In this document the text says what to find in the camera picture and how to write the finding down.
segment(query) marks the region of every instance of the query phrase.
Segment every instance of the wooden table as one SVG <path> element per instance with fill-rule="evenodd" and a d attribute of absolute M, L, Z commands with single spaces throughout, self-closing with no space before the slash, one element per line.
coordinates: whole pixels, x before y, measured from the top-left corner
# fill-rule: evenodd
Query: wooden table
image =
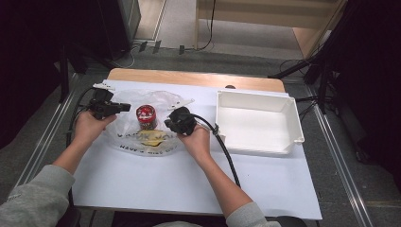
<path fill-rule="evenodd" d="M 235 75 L 213 73 L 190 73 L 116 68 L 110 72 L 108 79 L 196 85 L 206 87 L 226 87 L 227 85 L 233 85 L 237 89 L 282 93 L 285 92 L 283 82 L 280 79 L 239 77 Z"/>

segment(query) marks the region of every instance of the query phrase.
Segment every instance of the red can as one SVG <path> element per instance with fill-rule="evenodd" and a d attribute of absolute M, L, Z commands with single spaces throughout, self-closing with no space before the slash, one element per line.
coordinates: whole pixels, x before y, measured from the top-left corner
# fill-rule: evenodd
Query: red can
<path fill-rule="evenodd" d="M 143 105 L 136 109 L 141 130 L 154 130 L 157 126 L 156 110 L 150 105 Z"/>

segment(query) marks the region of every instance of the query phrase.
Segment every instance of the gray sleeve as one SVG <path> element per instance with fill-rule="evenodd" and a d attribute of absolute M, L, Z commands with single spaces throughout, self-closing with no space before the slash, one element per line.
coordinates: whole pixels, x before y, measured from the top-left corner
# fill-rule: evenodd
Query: gray sleeve
<path fill-rule="evenodd" d="M 230 227 L 281 227 L 277 221 L 266 221 L 265 216 L 252 201 L 236 209 L 226 220 Z"/>
<path fill-rule="evenodd" d="M 74 177 L 58 166 L 45 166 L 30 182 L 12 190 L 0 206 L 0 226 L 55 226 L 68 207 Z"/>

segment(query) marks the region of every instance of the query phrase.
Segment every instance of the red jar lid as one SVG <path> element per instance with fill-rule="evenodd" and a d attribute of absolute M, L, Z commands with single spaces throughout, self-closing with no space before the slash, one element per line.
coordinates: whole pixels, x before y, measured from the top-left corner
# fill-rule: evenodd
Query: red jar lid
<path fill-rule="evenodd" d="M 136 109 L 136 117 L 139 123 L 151 123 L 156 119 L 156 111 L 150 105 L 143 105 Z"/>

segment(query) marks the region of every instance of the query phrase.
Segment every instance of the aluminum rail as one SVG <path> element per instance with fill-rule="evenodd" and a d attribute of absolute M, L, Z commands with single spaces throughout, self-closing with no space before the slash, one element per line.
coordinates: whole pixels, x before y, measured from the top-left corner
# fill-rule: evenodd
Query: aluminum rail
<path fill-rule="evenodd" d="M 306 86 L 309 96 L 315 96 L 316 93 L 312 87 Z M 333 157 L 337 171 L 339 172 L 342 184 L 344 185 L 345 192 L 348 195 L 348 199 L 351 202 L 354 213 L 357 217 L 357 222 L 361 227 L 373 227 L 374 224 L 368 213 L 365 202 L 361 197 L 357 185 L 352 177 L 352 174 L 346 164 L 344 157 L 342 156 L 339 144 L 337 143 L 336 137 L 331 130 L 330 124 L 326 115 L 322 114 L 318 106 L 314 107 L 315 115 L 318 118 L 319 124 L 321 125 L 325 140 L 329 146 L 330 153 Z"/>
<path fill-rule="evenodd" d="M 59 128 L 59 125 L 62 119 L 65 116 L 65 113 L 68 110 L 68 107 L 71 104 L 71 101 L 75 95 L 75 91 L 77 88 L 77 84 L 80 81 L 79 75 L 74 74 L 71 78 L 70 87 L 72 88 L 71 92 L 68 94 L 67 98 L 60 103 L 57 107 L 56 111 L 54 112 L 52 118 L 50 119 L 49 124 L 47 125 L 44 133 L 39 139 L 35 149 L 32 152 L 32 155 L 27 162 L 23 173 L 21 174 L 20 178 L 18 179 L 16 186 L 19 186 L 24 183 L 30 182 L 37 174 L 38 168 L 41 165 L 42 160 L 44 159 L 45 154 L 47 153 L 47 149 L 50 146 L 53 137 Z"/>

